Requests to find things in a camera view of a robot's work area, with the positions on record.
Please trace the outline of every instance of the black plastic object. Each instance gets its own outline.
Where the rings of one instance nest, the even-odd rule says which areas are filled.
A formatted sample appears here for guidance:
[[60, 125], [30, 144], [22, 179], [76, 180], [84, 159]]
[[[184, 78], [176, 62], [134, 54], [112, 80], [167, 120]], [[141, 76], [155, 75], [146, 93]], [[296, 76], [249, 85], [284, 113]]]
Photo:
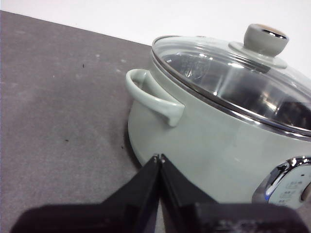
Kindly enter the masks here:
[[11, 233], [140, 233], [156, 216], [159, 200], [157, 158], [102, 204], [48, 205], [19, 218]]
[[164, 155], [97, 205], [50, 205], [25, 212], [12, 233], [154, 232], [161, 194], [179, 233], [307, 233], [297, 213], [270, 204], [219, 204]]

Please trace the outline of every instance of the pot handle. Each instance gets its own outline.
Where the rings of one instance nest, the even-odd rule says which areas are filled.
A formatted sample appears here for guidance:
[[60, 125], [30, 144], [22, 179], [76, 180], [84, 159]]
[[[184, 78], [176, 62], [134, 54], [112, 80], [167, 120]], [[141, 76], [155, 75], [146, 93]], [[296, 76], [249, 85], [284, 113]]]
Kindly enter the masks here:
[[[152, 77], [150, 71], [145, 69], [132, 69], [126, 73], [126, 87], [132, 97], [143, 104], [168, 118], [168, 125], [175, 127], [185, 109], [185, 106], [167, 93]], [[141, 89], [147, 85], [158, 97], [148, 94]]]

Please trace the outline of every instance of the lid rim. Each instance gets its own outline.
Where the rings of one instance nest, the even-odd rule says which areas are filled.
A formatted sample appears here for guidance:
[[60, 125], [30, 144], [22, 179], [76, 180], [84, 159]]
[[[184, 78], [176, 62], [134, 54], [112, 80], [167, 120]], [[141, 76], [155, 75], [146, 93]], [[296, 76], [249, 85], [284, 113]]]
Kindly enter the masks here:
[[277, 121], [273, 121], [273, 120], [268, 119], [264, 116], [256, 114], [250, 110], [244, 109], [238, 105], [235, 105], [235, 104], [230, 103], [226, 100], [218, 98], [218, 97], [214, 96], [212, 93], [209, 93], [208, 91], [206, 91], [206, 90], [204, 90], [204, 89], [202, 89], [196, 85], [193, 85], [190, 82], [187, 82], [178, 71], [176, 71], [173, 67], [166, 64], [166, 62], [162, 58], [158, 57], [154, 51], [155, 42], [158, 41], [159, 39], [163, 39], [163, 38], [167, 38], [167, 37], [178, 37], [178, 36], [167, 35], [167, 36], [161, 36], [161, 37], [156, 38], [152, 43], [152, 56], [154, 58], [153, 60], [157, 61], [157, 64], [156, 64], [157, 67], [168, 72], [173, 78], [175, 78], [176, 80], [181, 82], [183, 85], [185, 85], [189, 89], [191, 89], [193, 91], [193, 93], [191, 93], [192, 95], [196, 96], [197, 98], [199, 98], [200, 100], [202, 100], [203, 102], [205, 102], [209, 105], [211, 105], [211, 102], [213, 102], [214, 104], [220, 105], [228, 111], [232, 111], [231, 115], [234, 117], [236, 117], [238, 114], [238, 115], [241, 115], [240, 118], [245, 118], [245, 120], [248, 122], [249, 121], [260, 122], [262, 124], [269, 125], [270, 127], [273, 127], [275, 129], [281, 130], [284, 132], [284, 133], [282, 133], [282, 135], [293, 137], [292, 135], [289, 135], [289, 134], [294, 133], [294, 134], [297, 134], [297, 135], [294, 135], [294, 137], [296, 136], [298, 139], [311, 141], [311, 130], [307, 130], [304, 128], [299, 128], [299, 127], [291, 126], [291, 125], [287, 125], [287, 124], [282, 124], [282, 123], [277, 122]]

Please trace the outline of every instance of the lid knob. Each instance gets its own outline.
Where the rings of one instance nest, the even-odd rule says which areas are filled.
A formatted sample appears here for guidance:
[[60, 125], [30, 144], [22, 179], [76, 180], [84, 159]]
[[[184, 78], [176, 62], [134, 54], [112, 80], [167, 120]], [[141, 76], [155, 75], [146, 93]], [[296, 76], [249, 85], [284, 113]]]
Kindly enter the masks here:
[[288, 41], [284, 33], [261, 24], [250, 24], [244, 35], [246, 49], [269, 57], [281, 53]]

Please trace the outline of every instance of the stainless steel rim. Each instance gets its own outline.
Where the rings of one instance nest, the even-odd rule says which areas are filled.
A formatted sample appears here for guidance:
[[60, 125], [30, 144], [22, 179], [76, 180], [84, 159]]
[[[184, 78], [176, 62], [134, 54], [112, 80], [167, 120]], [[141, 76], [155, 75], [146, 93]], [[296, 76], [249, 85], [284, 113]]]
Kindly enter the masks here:
[[181, 74], [179, 74], [176, 70], [170, 67], [162, 58], [157, 57], [154, 52], [155, 42], [159, 39], [173, 37], [173, 36], [162, 36], [158, 37], [153, 41], [152, 44], [152, 59], [156, 66], [166, 74], [166, 76], [172, 80], [174, 83], [179, 85], [181, 88], [191, 93], [201, 101], [235, 117], [240, 120], [243, 120], [247, 123], [257, 125], [260, 128], [265, 130], [272, 131], [274, 133], [278, 133], [284, 136], [289, 136], [296, 139], [301, 139], [305, 141], [311, 141], [311, 131], [287, 124], [281, 124], [279, 122], [270, 120], [266, 117], [263, 117], [259, 114], [253, 113], [247, 109], [241, 108], [235, 104], [232, 104], [228, 101], [222, 100], [215, 95], [207, 92], [204, 89], [201, 89], [198, 86], [187, 82]]

